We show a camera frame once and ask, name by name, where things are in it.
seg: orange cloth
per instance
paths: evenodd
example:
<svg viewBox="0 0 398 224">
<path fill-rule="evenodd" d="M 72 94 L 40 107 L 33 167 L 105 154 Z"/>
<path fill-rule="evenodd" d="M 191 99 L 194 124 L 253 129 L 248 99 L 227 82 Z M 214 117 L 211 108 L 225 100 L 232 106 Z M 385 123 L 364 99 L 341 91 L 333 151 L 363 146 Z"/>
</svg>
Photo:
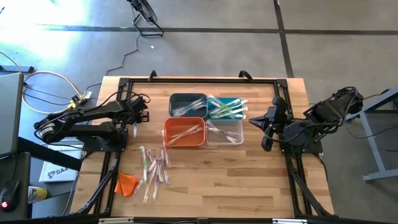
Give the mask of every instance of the orange cloth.
<svg viewBox="0 0 398 224">
<path fill-rule="evenodd" d="M 129 197 L 134 193 L 134 189 L 137 187 L 138 182 L 136 177 L 119 172 L 119 180 L 114 192 Z"/>
</svg>

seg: cable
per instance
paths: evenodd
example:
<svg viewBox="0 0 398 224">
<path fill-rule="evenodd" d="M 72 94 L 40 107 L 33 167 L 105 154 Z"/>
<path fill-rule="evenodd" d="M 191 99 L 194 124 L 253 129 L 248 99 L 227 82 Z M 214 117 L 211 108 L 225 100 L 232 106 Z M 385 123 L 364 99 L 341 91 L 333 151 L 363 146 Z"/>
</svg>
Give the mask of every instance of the cable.
<svg viewBox="0 0 398 224">
<path fill-rule="evenodd" d="M 6 58 L 8 58 L 10 61 L 12 61 L 14 63 L 14 65 L 18 68 L 19 73 L 22 74 L 21 68 L 17 65 L 17 63 L 15 63 L 15 61 L 13 59 L 11 59 L 10 57 L 8 57 L 5 53 L 0 51 L 0 54 L 4 55 Z"/>
<path fill-rule="evenodd" d="M 95 106 L 94 108 L 88 109 L 88 110 L 86 110 L 85 112 L 90 112 L 90 111 L 93 111 L 93 110 L 95 110 L 95 109 L 98 109 L 98 108 L 102 107 L 112 96 L 114 96 L 114 95 L 116 95 L 116 94 L 118 94 L 118 93 L 122 93 L 122 92 L 130 92 L 130 93 L 133 94 L 132 96 L 130 96 L 130 98 L 129 98 L 128 100 L 130 100 L 133 96 L 141 96 L 141 95 L 144 95 L 144 96 L 146 96 L 146 97 L 149 97 L 148 95 L 143 94 L 143 93 L 137 94 L 137 93 L 134 93 L 133 91 L 129 91 L 129 90 L 120 90 L 120 91 L 116 91 L 116 92 L 112 93 L 112 94 L 111 94 L 104 102 L 102 102 L 100 105 Z"/>
<path fill-rule="evenodd" d="M 293 156 L 293 155 L 294 155 L 294 153 L 291 153 L 291 155 L 290 155 L 290 156 L 293 157 L 293 159 L 300 159 L 303 154 L 302 153 L 297 153 L 297 156 Z"/>
<path fill-rule="evenodd" d="M 40 98 L 38 98 L 38 97 L 36 97 L 36 96 L 31 96 L 31 95 L 29 95 L 29 94 L 27 94 L 27 93 L 23 93 L 23 95 L 29 96 L 29 97 L 31 97 L 31 98 L 35 98 L 35 99 L 37 99 L 37 100 L 41 100 L 41 101 L 46 102 L 46 103 L 50 103 L 50 104 L 52 104 L 52 105 L 64 106 L 64 105 L 69 105 L 69 104 L 70 104 L 70 103 L 53 103 L 53 102 L 49 102 L 49 101 L 47 101 L 47 100 L 40 99 Z"/>
<path fill-rule="evenodd" d="M 75 148 L 75 149 L 79 149 L 80 151 L 83 149 L 83 148 L 80 148 L 80 147 L 71 146 L 71 145 L 66 145 L 66 144 L 52 144 L 52 143 L 45 143 L 45 144 L 48 144 L 48 145 L 51 145 L 51 146 L 67 146 L 67 147 L 72 147 L 72 148 Z"/>
<path fill-rule="evenodd" d="M 136 14 L 134 13 L 134 9 L 133 9 L 132 5 L 131 5 L 131 11 L 132 11 L 132 15 L 133 15 L 134 18 L 135 18 L 135 17 L 136 17 Z M 117 69 L 119 69 L 119 68 L 123 68 L 123 66 L 124 66 L 124 61 L 125 61 L 126 57 L 127 57 L 128 55 L 131 55 L 131 54 L 133 54 L 133 53 L 135 53 L 135 52 L 138 51 L 138 39 L 139 39 L 140 37 L 141 37 L 141 33 L 139 33 L 139 35 L 138 35 L 138 37 L 137 37 L 137 39 L 136 39 L 136 49 L 133 50 L 132 52 L 129 52 L 129 53 L 125 54 L 125 55 L 123 56 L 123 61 L 122 61 L 122 63 L 120 64 L 120 66 L 119 66 L 119 67 L 116 67 L 116 68 L 112 68 L 112 69 L 107 70 L 105 76 L 108 76 L 109 73 L 112 72 L 112 71 L 114 71 L 114 70 L 117 70 Z"/>
<path fill-rule="evenodd" d="M 319 159 L 319 161 L 322 163 L 323 168 L 324 168 L 324 170 L 325 170 L 326 181 L 328 181 L 328 169 L 326 168 L 325 162 L 323 161 L 323 159 L 322 159 L 318 154 L 313 153 L 313 155 L 314 155 L 315 157 L 317 157 L 317 158 Z"/>
<path fill-rule="evenodd" d="M 88 86 L 88 87 L 86 88 L 85 92 L 87 92 L 87 90 L 88 90 L 89 88 L 91 88 L 91 87 L 94 87 L 94 86 L 98 86 L 98 85 L 100 85 L 100 84 L 102 84 L 102 83 L 97 83 L 97 84 L 94 84 L 94 85 Z"/>
<path fill-rule="evenodd" d="M 349 130 L 349 128 L 348 128 L 348 126 L 347 126 L 347 123 L 346 123 L 346 128 L 347 128 L 347 131 L 349 132 L 349 134 L 350 134 L 352 137 L 354 137 L 354 138 L 356 138 L 356 139 L 366 139 L 366 138 L 373 137 L 373 136 L 376 136 L 376 135 L 378 135 L 378 134 L 381 134 L 381 133 L 383 133 L 383 132 L 392 130 L 392 129 L 394 129 L 394 128 L 398 128 L 398 125 L 397 125 L 397 126 L 393 126 L 393 127 L 391 127 L 391 128 L 384 129 L 384 130 L 382 130 L 382 131 L 379 131 L 379 132 L 377 132 L 377 133 L 375 133 L 375 134 L 372 134 L 372 135 L 369 135 L 369 136 L 364 136 L 364 137 L 357 137 L 357 136 L 355 136 L 355 135 Z"/>
<path fill-rule="evenodd" d="M 29 87 L 29 86 L 24 86 L 24 87 L 25 87 L 25 88 L 28 88 L 28 89 L 30 89 L 30 90 L 39 92 L 39 93 L 43 93 L 43 94 L 49 95 L 49 96 L 54 96 L 54 97 L 58 97 L 58 98 L 61 98 L 61 99 L 70 100 L 70 98 L 66 98 L 66 97 L 62 97 L 62 96 L 57 96 L 57 95 L 53 95 L 53 94 L 51 94 L 51 93 L 46 93 L 46 92 L 40 91 L 40 90 L 35 90 L 35 89 L 33 89 L 33 88 Z"/>
<path fill-rule="evenodd" d="M 69 194 L 69 197 L 68 197 L 67 206 L 65 207 L 65 209 L 64 209 L 64 211 L 62 213 L 62 216 L 65 216 L 65 214 L 66 214 L 66 212 L 68 210 L 68 207 L 69 207 L 69 204 L 70 204 L 70 200 L 72 199 L 73 190 L 75 189 L 75 186 L 76 186 L 78 178 L 79 178 L 79 172 L 77 172 L 76 178 L 73 181 L 72 188 L 70 189 L 70 194 Z"/>
<path fill-rule="evenodd" d="M 135 97 L 135 96 L 139 96 L 141 99 L 143 99 L 142 96 L 145 96 L 145 97 L 148 98 L 149 100 L 148 100 L 148 101 L 145 101 L 145 100 L 143 99 L 143 100 L 144 100 L 144 103 L 150 103 L 150 97 L 149 97 L 147 94 L 143 94 L 143 93 L 134 93 L 134 92 L 131 92 L 131 93 L 133 93 L 133 95 L 130 96 L 126 101 L 131 100 L 131 98 L 133 98 L 133 97 Z"/>
<path fill-rule="evenodd" d="M 72 88 L 74 89 L 74 91 L 75 91 L 79 96 L 82 96 L 82 94 L 79 93 L 79 91 L 76 89 L 76 87 L 73 85 L 73 83 L 69 81 L 68 78 L 64 77 L 64 76 L 61 75 L 61 74 L 55 73 L 55 72 L 49 72 L 49 71 L 34 72 L 34 73 L 31 73 L 31 74 L 26 75 L 26 76 L 24 77 L 24 81 L 28 80 L 28 79 L 29 79 L 30 77 L 32 77 L 33 75 L 37 75 L 37 74 L 41 74 L 41 73 L 47 73 L 47 74 L 56 75 L 56 76 L 58 76 L 58 77 L 64 79 L 65 81 L 67 81 L 67 82 L 70 84 L 70 86 L 72 86 Z M 25 103 L 25 105 L 26 105 L 28 108 L 30 108 L 31 110 L 36 111 L 36 112 L 38 112 L 38 113 L 42 113 L 42 114 L 61 113 L 61 112 L 64 112 L 65 110 L 68 109 L 68 107 L 66 107 L 64 110 L 56 111 L 56 112 L 51 112 L 51 113 L 50 113 L 50 112 L 46 112 L 46 111 L 37 110 L 37 109 L 31 107 L 31 105 L 29 105 L 29 104 L 26 102 L 26 100 L 25 100 L 25 94 L 24 94 L 24 93 L 25 93 L 25 90 L 24 90 L 22 93 L 23 93 L 23 94 L 22 94 L 22 101 Z"/>
<path fill-rule="evenodd" d="M 354 86 L 347 86 L 347 87 L 344 87 L 344 88 L 342 88 L 342 89 L 340 89 L 340 90 L 346 90 L 346 89 L 349 89 L 349 88 L 355 90 L 355 95 L 358 94 L 358 89 L 357 89 L 356 87 L 354 87 Z M 297 137 L 299 136 L 299 134 L 301 134 L 302 132 L 308 130 L 309 128 L 312 128 L 312 127 L 322 127 L 322 126 L 327 126 L 327 127 L 331 127 L 331 128 L 332 128 L 332 127 L 335 127 L 335 128 L 332 129 L 331 131 L 330 131 L 330 129 L 329 129 L 329 130 L 322 130 L 322 131 L 324 131 L 325 133 L 335 133 L 335 132 L 337 131 L 337 128 L 338 128 L 338 127 L 341 127 L 342 125 L 345 124 L 345 121 L 346 121 L 345 118 L 346 118 L 346 116 L 347 116 L 347 114 L 348 114 L 348 110 L 351 108 L 351 105 L 352 105 L 353 101 L 354 101 L 354 97 L 352 97 L 351 101 L 348 103 L 348 106 L 347 106 L 347 108 L 346 108 L 346 110 L 345 110 L 343 119 L 341 119 L 340 123 L 338 123 L 338 124 L 336 124 L 336 123 L 309 124 L 308 126 L 306 126 L 306 127 L 304 127 L 303 129 L 301 129 L 296 135 L 294 135 L 294 136 L 291 137 L 290 139 L 285 139 L 285 140 L 273 139 L 273 138 L 271 138 L 270 136 L 268 136 L 268 135 L 266 134 L 267 131 L 268 131 L 270 128 L 274 128 L 274 127 L 280 125 L 280 124 L 274 124 L 274 125 L 271 125 L 271 126 L 267 127 L 267 128 L 264 130 L 265 137 L 266 137 L 268 140 L 271 140 L 271 141 L 273 141 L 273 142 L 279 142 L 279 143 L 280 143 L 280 142 L 289 142 L 289 141 L 294 140 L 295 138 L 297 138 Z"/>
<path fill-rule="evenodd" d="M 171 223 L 171 224 L 180 224 L 180 223 L 196 223 L 195 220 L 184 220 L 184 221 L 179 221 L 179 222 L 175 222 L 175 223 Z"/>
<path fill-rule="evenodd" d="M 373 94 L 373 95 L 370 95 L 370 96 L 367 96 L 367 97 L 363 98 L 363 100 L 367 100 L 367 99 L 369 99 L 370 97 L 374 97 L 374 96 L 380 96 L 381 94 L 382 94 L 382 93 Z"/>
</svg>

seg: wooden table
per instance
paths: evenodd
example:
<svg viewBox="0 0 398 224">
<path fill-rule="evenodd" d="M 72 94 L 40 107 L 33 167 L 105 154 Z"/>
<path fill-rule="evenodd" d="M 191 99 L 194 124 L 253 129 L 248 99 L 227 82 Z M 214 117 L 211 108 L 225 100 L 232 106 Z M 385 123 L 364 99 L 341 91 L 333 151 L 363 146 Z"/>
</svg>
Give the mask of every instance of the wooden table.
<svg viewBox="0 0 398 224">
<path fill-rule="evenodd" d="M 117 91 L 120 77 L 104 77 L 98 103 Z M 303 79 L 288 78 L 294 116 L 302 118 L 308 108 Z M 149 95 L 150 122 L 138 125 L 137 138 L 129 132 L 128 147 L 122 153 L 119 171 L 142 176 L 139 146 L 160 149 L 161 131 L 169 118 L 169 97 L 173 93 L 204 93 L 248 99 L 248 118 L 263 115 L 271 106 L 274 89 L 268 84 L 231 83 L 135 83 L 133 91 Z M 169 148 L 172 168 L 170 185 L 161 185 L 157 200 L 152 191 L 147 205 L 142 204 L 145 186 L 137 195 L 124 198 L 115 194 L 112 216 L 126 217 L 293 217 L 292 199 L 284 155 L 279 145 L 271 152 L 262 150 L 264 133 L 243 121 L 244 143 L 239 147 L 216 147 L 206 144 L 198 148 Z M 104 153 L 95 152 L 81 167 L 71 212 L 77 211 L 98 185 Z M 309 189 L 323 207 L 333 213 L 325 171 L 313 155 L 303 155 Z M 107 198 L 105 189 L 103 205 Z M 299 191 L 302 210 L 303 198 Z"/>
</svg>

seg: black metal frame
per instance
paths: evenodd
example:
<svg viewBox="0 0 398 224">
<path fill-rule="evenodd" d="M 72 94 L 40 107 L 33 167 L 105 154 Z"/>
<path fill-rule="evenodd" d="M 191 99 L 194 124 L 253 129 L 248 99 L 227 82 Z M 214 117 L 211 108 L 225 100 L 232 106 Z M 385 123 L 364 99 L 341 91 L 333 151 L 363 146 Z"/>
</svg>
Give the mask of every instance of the black metal frame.
<svg viewBox="0 0 398 224">
<path fill-rule="evenodd" d="M 280 96 L 280 89 L 282 89 L 283 97 L 288 104 L 287 113 L 293 115 L 292 105 L 290 102 L 289 89 L 287 86 L 286 79 L 253 79 L 250 74 L 245 71 L 239 73 L 239 77 L 246 77 L 240 79 L 225 79 L 225 78 L 155 78 L 157 76 L 155 71 L 152 71 L 149 78 L 121 78 L 119 80 L 119 91 L 120 90 L 132 90 L 134 83 L 252 83 L 252 84 L 271 84 L 274 87 L 275 95 Z M 100 183 L 103 180 L 109 179 L 109 173 L 116 173 L 119 167 L 120 153 L 116 154 L 116 161 L 114 161 L 112 168 L 108 171 L 109 160 L 111 157 L 110 152 L 105 152 L 103 167 L 101 171 Z M 290 192 L 292 195 L 292 203 L 294 209 L 294 218 L 307 220 L 307 223 L 368 223 L 376 224 L 381 222 L 371 222 L 362 220 L 352 220 L 346 218 L 338 218 L 337 216 L 330 215 L 322 206 L 317 202 L 316 198 L 312 195 L 308 189 L 304 167 L 301 157 L 295 157 L 297 162 L 297 169 L 294 168 L 290 153 L 285 153 L 287 174 L 289 178 Z M 299 206 L 299 200 L 295 184 L 302 189 L 304 195 L 305 214 L 301 212 Z M 15 223 L 98 223 L 101 218 L 109 218 L 111 216 L 112 204 L 114 192 L 113 189 L 116 186 L 116 175 L 112 175 L 111 185 L 109 188 L 108 201 L 106 208 L 103 213 L 100 213 L 100 205 L 102 201 L 101 191 L 96 192 L 98 198 L 94 205 L 93 214 L 77 214 L 70 215 L 67 217 L 48 217 L 39 218 L 33 220 L 18 220 Z M 318 213 L 319 216 L 312 215 L 312 207 Z M 210 223 L 275 223 L 272 218 L 162 218 L 162 217 L 126 217 L 125 222 L 142 222 L 142 223 L 165 223 L 165 222 L 180 222 L 190 220 L 198 224 L 210 224 Z"/>
<path fill-rule="evenodd" d="M 163 37 L 164 30 L 159 25 L 157 25 L 157 23 L 153 19 L 150 22 L 153 23 L 157 28 L 159 28 L 161 33 L 160 34 L 144 34 L 143 31 L 140 28 L 138 28 L 138 25 L 136 24 L 137 20 L 140 17 L 141 17 L 141 15 L 138 14 L 136 16 L 136 18 L 133 20 L 132 24 L 138 30 L 138 32 L 141 34 L 141 36 L 143 36 L 143 37 Z"/>
</svg>

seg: concrete floor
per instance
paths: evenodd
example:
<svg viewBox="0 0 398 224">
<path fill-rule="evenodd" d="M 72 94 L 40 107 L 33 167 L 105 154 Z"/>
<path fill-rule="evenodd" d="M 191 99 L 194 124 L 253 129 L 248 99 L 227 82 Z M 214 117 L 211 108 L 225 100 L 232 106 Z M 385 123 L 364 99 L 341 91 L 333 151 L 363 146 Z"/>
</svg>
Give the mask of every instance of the concrete floor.
<svg viewBox="0 0 398 224">
<path fill-rule="evenodd" d="M 135 49 L 137 32 L 46 31 L 33 26 L 132 27 L 133 16 L 124 0 L 24 1 L 23 6 L 14 0 L 0 1 L 0 7 L 3 2 L 1 51 L 20 65 L 64 74 L 80 91 L 101 82 L 108 69 L 120 66 L 123 55 Z M 149 2 L 163 27 L 278 28 L 273 0 Z M 398 29 L 395 0 L 280 0 L 280 8 L 286 29 Z M 397 40 L 398 35 L 287 35 L 294 77 L 305 79 L 311 103 L 324 100 L 343 86 L 354 85 L 364 96 L 396 86 Z M 138 48 L 125 58 L 124 68 L 109 75 L 149 75 L 156 70 L 158 75 L 235 77 L 244 69 L 254 77 L 287 77 L 278 33 L 168 32 L 164 38 L 140 38 Z M 9 62 L 0 58 L 2 63 Z M 58 95 L 74 94 L 63 80 L 49 75 L 37 75 L 29 83 Z M 32 99 L 29 102 L 42 110 L 60 109 Z M 22 106 L 20 136 L 36 141 L 32 125 L 43 117 Z M 349 127 L 357 136 L 364 134 L 360 121 Z M 323 145 L 336 214 L 396 222 L 398 177 L 368 184 L 362 180 L 362 175 L 377 169 L 368 141 L 354 139 L 341 128 L 327 136 Z M 42 162 L 34 159 L 32 180 L 39 178 L 41 168 Z M 37 203 L 33 216 L 60 215 L 66 200 L 67 195 L 62 195 Z"/>
</svg>

